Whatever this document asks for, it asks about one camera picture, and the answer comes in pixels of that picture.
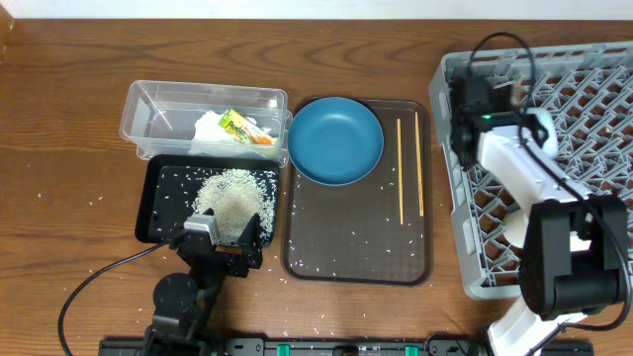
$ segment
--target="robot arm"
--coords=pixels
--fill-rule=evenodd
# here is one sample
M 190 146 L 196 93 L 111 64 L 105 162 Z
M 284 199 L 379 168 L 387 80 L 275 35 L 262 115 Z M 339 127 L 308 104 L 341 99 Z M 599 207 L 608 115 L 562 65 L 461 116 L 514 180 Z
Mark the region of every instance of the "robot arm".
M 559 324 L 578 322 L 624 300 L 618 261 L 601 229 L 586 219 L 585 205 L 600 211 L 621 248 L 627 243 L 626 207 L 613 196 L 592 197 L 576 182 L 566 181 L 582 203 L 559 187 L 518 136 L 520 125 L 536 157 L 565 177 L 542 149 L 556 153 L 551 116 L 539 109 L 519 116 L 507 100 L 508 89 L 495 90 L 483 77 L 453 82 L 451 146 L 464 169 L 480 163 L 521 208 L 506 218 L 505 237 L 524 248 L 518 276 L 522 296 L 489 328 L 490 349 L 496 356 L 538 355 Z M 571 246 L 573 238 L 586 242 L 581 251 Z

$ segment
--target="wood grain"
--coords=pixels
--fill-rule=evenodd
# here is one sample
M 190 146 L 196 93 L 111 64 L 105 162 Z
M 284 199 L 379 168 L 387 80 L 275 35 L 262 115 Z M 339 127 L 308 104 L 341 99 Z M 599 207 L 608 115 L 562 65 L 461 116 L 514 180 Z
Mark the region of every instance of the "wood grain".
M 0 5 L 0 63 L 2 63 L 2 56 L 5 50 L 7 40 L 9 40 L 9 34 L 13 29 L 14 20 L 11 15 Z
M 72 289 L 89 270 L 146 247 L 134 238 L 146 163 L 118 134 L 133 81 L 283 88 L 291 109 L 320 95 L 410 99 L 429 108 L 427 88 L 442 55 L 498 30 L 535 46 L 633 37 L 633 24 L 620 22 L 17 22 L 0 65 L 0 353 L 59 355 L 56 319 Z M 435 266 L 426 285 L 284 284 L 276 237 L 261 270 L 226 281 L 213 324 L 269 337 L 314 338 L 316 327 L 321 337 L 411 340 L 438 330 L 475 335 L 502 316 L 508 301 L 475 302 L 462 290 L 446 168 L 435 137 L 431 144 Z M 287 179 L 282 184 L 287 189 Z M 279 217 L 277 227 L 283 223 Z M 165 249 L 100 277 L 66 317 L 71 349 L 95 355 L 106 336 L 141 336 L 154 285 L 186 270 Z M 631 332 L 628 321 L 567 337 L 589 338 L 599 355 L 623 355 Z

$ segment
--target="black tray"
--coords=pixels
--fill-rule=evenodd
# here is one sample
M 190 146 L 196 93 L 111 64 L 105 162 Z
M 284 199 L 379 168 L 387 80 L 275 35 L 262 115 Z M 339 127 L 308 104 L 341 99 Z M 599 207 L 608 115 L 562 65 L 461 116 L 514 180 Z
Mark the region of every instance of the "black tray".
M 342 187 L 320 185 L 291 168 L 282 263 L 298 279 L 418 285 L 430 276 L 433 264 L 429 117 L 424 107 L 411 101 L 359 102 L 383 127 L 383 156 L 367 177 Z M 415 113 L 424 217 L 419 216 Z M 402 124 L 402 225 L 397 119 Z
M 277 211 L 279 167 L 275 162 L 162 154 L 151 158 L 147 164 L 136 218 L 136 239 L 156 243 L 172 236 L 174 226 L 182 224 L 194 214 L 192 203 L 202 188 L 204 179 L 225 169 L 245 169 L 265 178 L 266 193 L 269 197 L 275 196 L 275 212 Z M 264 172 L 273 172 L 273 176 L 268 177 Z M 273 233 L 271 231 L 260 236 L 262 247 L 270 244 Z

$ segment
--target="food package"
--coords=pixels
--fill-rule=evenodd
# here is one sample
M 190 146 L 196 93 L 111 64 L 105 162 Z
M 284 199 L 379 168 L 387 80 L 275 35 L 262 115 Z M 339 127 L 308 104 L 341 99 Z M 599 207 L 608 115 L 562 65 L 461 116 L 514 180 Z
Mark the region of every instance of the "food package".
M 235 140 L 242 143 L 273 144 L 275 139 L 257 125 L 251 123 L 234 109 L 229 109 L 220 119 L 219 125 Z

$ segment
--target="blue plate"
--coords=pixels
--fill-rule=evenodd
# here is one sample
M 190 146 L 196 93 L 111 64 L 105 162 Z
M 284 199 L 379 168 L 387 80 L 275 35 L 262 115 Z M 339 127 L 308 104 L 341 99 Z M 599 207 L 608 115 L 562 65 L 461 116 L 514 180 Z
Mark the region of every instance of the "blue plate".
M 288 132 L 288 153 L 297 170 L 331 186 L 351 184 L 368 175 L 384 145 L 383 128 L 374 113 L 345 98 L 307 104 Z

